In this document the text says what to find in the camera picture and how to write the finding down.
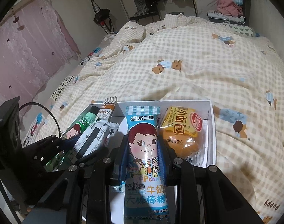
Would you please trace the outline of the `white shallow cardboard box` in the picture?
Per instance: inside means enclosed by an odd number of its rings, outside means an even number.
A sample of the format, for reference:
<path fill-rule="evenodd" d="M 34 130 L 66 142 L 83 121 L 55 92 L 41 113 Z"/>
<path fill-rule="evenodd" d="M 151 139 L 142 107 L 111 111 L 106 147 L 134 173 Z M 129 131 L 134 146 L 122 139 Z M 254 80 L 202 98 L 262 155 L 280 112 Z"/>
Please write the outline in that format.
<path fill-rule="evenodd" d="M 104 102 L 94 121 L 80 131 L 78 141 L 69 154 L 72 162 L 94 154 L 112 142 L 120 125 L 111 121 L 113 113 L 122 107 L 122 119 L 127 122 L 123 142 L 115 158 L 112 173 L 103 161 L 93 165 L 89 186 L 87 223 L 110 223 L 110 204 L 106 200 L 109 177 L 116 176 L 125 185 L 125 223 L 169 223 L 169 203 L 165 187 L 174 183 L 180 196 L 177 219 L 180 223 L 199 221 L 196 186 L 185 184 L 185 176 L 167 176 L 168 164 L 174 159 L 163 150 L 171 150 L 180 165 L 188 166 L 198 156 L 197 166 L 207 165 L 207 153 L 215 141 L 205 140 L 203 118 L 193 103 L 187 102 Z"/>

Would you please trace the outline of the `grey white biscuit pack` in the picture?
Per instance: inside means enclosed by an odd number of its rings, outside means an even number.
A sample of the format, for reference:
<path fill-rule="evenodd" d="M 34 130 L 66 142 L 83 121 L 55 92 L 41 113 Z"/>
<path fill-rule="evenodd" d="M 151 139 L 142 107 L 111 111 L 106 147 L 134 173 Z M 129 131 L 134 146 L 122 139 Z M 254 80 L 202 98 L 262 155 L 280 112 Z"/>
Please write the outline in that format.
<path fill-rule="evenodd" d="M 106 146 L 108 139 L 115 135 L 119 130 L 119 124 L 108 122 L 107 120 L 98 120 L 90 126 L 79 137 L 69 155 L 72 162 L 96 151 L 101 146 Z"/>

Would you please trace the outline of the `blue cartoon snack pack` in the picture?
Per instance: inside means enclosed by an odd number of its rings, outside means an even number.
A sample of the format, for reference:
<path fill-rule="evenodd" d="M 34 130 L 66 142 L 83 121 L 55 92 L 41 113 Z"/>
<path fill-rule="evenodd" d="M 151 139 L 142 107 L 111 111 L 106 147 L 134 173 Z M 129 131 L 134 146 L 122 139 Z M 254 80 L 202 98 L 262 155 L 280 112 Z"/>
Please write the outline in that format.
<path fill-rule="evenodd" d="M 127 106 L 128 163 L 124 222 L 169 223 L 169 208 L 160 169 L 159 107 Z"/>

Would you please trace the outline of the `green tube black cap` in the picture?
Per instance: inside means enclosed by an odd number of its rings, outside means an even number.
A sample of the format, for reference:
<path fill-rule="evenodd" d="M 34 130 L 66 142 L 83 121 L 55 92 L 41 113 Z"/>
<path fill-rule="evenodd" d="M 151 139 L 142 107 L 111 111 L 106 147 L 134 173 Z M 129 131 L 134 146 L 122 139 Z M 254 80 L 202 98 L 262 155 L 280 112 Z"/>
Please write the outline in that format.
<path fill-rule="evenodd" d="M 94 122 L 94 120 L 96 119 L 98 112 L 99 112 L 99 107 L 92 106 L 89 111 L 80 115 L 75 120 L 75 122 L 72 123 L 72 125 L 75 124 L 80 118 L 84 117 L 86 119 L 86 121 L 88 123 L 88 127 L 89 127 L 90 124 L 92 124 Z M 47 172 L 53 172 L 53 171 L 57 170 L 59 165 L 62 163 L 65 155 L 67 153 L 69 153 L 70 150 L 74 147 L 76 141 L 79 139 L 79 136 L 80 135 L 74 136 L 70 139 L 66 139 L 66 138 L 63 137 L 64 144 L 62 145 L 61 151 L 58 154 L 56 154 L 55 157 L 53 157 L 53 159 L 51 159 L 48 163 L 46 163 L 46 165 L 44 167 Z"/>

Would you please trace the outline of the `packaged bread bun yellow label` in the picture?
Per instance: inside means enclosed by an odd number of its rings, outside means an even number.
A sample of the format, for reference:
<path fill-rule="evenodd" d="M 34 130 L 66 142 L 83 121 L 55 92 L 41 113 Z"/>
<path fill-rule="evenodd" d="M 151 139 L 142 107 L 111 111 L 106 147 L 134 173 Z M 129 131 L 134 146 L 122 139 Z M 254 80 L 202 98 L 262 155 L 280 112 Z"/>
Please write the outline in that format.
<path fill-rule="evenodd" d="M 169 107 L 161 122 L 159 134 L 183 159 L 196 155 L 205 142 L 203 120 L 193 108 Z"/>

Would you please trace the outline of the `brown cartoon snack bar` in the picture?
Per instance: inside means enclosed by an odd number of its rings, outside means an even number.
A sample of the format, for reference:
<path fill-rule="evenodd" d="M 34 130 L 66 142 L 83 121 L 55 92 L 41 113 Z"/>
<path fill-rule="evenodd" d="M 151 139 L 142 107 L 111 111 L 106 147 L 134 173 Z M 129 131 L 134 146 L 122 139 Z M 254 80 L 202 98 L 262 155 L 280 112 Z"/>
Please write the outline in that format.
<path fill-rule="evenodd" d="M 109 121 L 111 119 L 111 116 L 114 112 L 115 105 L 117 103 L 118 99 L 116 96 L 112 96 L 109 98 L 106 98 L 103 102 L 102 106 L 99 109 L 99 112 L 96 116 L 95 122 L 99 120 L 106 120 Z"/>

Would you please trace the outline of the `green wrapper snack stick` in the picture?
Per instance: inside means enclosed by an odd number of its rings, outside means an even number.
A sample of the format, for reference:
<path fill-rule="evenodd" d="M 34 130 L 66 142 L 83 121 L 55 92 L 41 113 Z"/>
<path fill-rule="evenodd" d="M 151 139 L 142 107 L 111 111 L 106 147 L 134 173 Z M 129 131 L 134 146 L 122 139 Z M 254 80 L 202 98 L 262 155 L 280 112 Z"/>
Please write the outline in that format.
<path fill-rule="evenodd" d="M 83 131 L 88 127 L 88 123 L 84 117 L 80 118 L 75 124 L 73 124 L 66 133 L 64 133 L 63 137 L 66 139 L 70 139 L 74 136 L 81 135 Z"/>

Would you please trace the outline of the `cream checkered bear duvet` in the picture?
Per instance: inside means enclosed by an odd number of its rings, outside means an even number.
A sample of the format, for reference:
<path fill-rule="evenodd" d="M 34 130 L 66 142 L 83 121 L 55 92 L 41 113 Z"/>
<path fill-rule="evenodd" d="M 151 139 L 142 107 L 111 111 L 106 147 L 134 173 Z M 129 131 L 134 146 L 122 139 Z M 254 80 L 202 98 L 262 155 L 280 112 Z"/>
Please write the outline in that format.
<path fill-rule="evenodd" d="M 284 214 L 284 62 L 264 37 L 198 17 L 127 22 L 53 93 L 24 143 L 65 131 L 90 103 L 210 100 L 216 164 L 264 223 Z"/>

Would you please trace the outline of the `pink lace curtain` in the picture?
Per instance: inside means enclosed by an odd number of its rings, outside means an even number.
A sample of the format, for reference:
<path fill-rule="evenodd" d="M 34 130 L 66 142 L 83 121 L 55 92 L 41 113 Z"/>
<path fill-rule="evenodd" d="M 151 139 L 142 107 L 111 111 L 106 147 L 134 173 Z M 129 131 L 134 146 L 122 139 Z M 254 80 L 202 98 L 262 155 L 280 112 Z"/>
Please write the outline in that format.
<path fill-rule="evenodd" d="M 50 0 L 33 0 L 0 25 L 0 106 L 19 96 L 34 99 L 78 46 Z"/>

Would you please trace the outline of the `black chair with clothes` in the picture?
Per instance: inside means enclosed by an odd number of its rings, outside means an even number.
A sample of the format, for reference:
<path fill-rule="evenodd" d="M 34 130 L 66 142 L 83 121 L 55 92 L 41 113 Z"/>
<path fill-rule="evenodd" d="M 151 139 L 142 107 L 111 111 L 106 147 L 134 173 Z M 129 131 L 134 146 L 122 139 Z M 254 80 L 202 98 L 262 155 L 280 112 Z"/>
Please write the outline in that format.
<path fill-rule="evenodd" d="M 154 17 L 158 16 L 161 20 L 161 15 L 157 8 L 157 2 L 152 1 L 149 4 L 146 3 L 146 0 L 133 0 L 136 6 L 136 12 L 132 17 L 130 17 L 130 21 L 135 21 L 136 23 L 139 20 L 147 18 L 147 17 Z"/>

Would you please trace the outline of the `pink clothes pile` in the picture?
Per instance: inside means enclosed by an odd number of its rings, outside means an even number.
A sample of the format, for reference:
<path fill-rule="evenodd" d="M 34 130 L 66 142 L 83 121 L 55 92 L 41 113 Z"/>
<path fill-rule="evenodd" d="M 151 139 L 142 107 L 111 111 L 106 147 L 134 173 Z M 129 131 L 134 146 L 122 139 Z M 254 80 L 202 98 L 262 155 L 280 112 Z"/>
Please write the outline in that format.
<path fill-rule="evenodd" d="M 226 16 L 241 17 L 242 6 L 238 6 L 233 0 L 217 0 L 217 10 Z"/>

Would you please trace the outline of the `black bag on wall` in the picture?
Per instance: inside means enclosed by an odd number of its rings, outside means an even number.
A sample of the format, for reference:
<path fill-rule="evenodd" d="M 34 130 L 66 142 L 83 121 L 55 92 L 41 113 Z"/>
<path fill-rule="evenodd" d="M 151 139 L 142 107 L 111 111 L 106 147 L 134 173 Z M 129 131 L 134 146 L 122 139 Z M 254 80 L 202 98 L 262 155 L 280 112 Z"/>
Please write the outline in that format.
<path fill-rule="evenodd" d="M 94 11 L 93 21 L 99 25 L 106 34 L 114 32 L 109 9 L 101 9 L 94 0 L 90 0 Z"/>

